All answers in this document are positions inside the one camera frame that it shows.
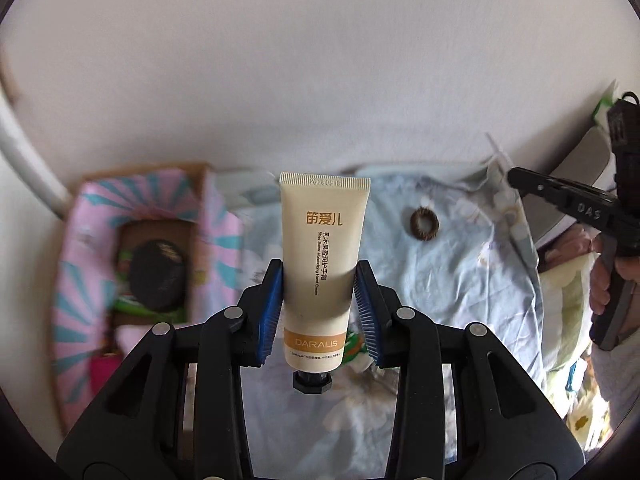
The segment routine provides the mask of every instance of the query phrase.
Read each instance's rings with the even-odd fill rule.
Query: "brown hair tie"
[[[431,221],[431,229],[429,231],[425,231],[420,227],[420,220],[423,218]],[[416,238],[418,238],[418,240],[423,240],[425,242],[433,240],[436,237],[436,234],[438,234],[439,228],[440,222],[438,222],[438,217],[431,209],[421,207],[416,209],[411,215],[411,232]]]

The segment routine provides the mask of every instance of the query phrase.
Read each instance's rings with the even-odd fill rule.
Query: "white pipe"
[[[71,204],[71,193],[50,170],[20,127],[0,85],[0,152],[31,190],[58,216]]]

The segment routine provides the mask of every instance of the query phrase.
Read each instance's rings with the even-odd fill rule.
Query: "finger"
[[[616,258],[616,270],[625,280],[640,281],[640,258]]]
[[[591,286],[596,286],[601,290],[607,290],[611,283],[611,275],[607,272],[601,258],[598,258],[593,264],[591,270]]]
[[[590,299],[596,301],[601,305],[606,305],[607,303],[609,303],[609,300],[611,299],[611,297],[606,290],[599,288],[597,286],[592,286]]]
[[[587,234],[587,231],[584,230],[584,227],[582,227],[581,224],[574,224],[560,235],[560,237],[558,237],[554,246],[556,248],[560,248],[565,243],[577,240],[578,238],[587,238],[591,240],[591,237]]]
[[[602,314],[604,314],[605,306],[602,303],[599,303],[593,296],[591,297],[589,304],[594,314],[597,316],[602,316]]]
[[[602,254],[603,248],[602,235],[598,235],[591,242],[591,252]]]
[[[590,246],[591,240],[589,238],[576,238],[565,243],[561,248],[549,251],[545,255],[545,261],[547,263],[553,263],[554,265],[560,265],[578,256],[587,254]]]

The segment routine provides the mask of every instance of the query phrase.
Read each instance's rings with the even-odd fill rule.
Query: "blue bedsheet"
[[[435,322],[464,328],[486,323],[542,385],[542,296],[537,257],[520,200],[492,160],[463,180],[374,172],[360,258],[402,304]],[[256,196],[275,196],[254,190]],[[440,232],[416,240],[409,217],[420,206],[436,212]],[[280,203],[235,213],[245,226],[242,288],[259,283],[272,258],[282,257]],[[257,476],[296,480],[378,478],[391,438],[395,395],[372,374],[345,366],[334,387],[304,396],[291,387],[282,340],[260,369],[243,369],[249,446]],[[447,455],[455,456],[454,401],[447,390]]]

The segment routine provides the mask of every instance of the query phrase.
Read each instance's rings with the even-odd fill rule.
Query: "pink object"
[[[114,333],[116,345],[124,355],[129,355],[149,330],[151,325],[117,326]]]
[[[121,362],[122,356],[120,354],[94,355],[89,359],[89,378],[93,395],[100,391]]]
[[[214,179],[205,170],[201,201],[177,168],[82,185],[66,223],[52,311],[52,366],[66,431],[94,396],[90,362],[102,347],[116,295],[113,262],[122,225],[142,219],[196,222],[194,265],[202,272],[187,306],[190,323],[237,303],[242,224],[226,210]]]

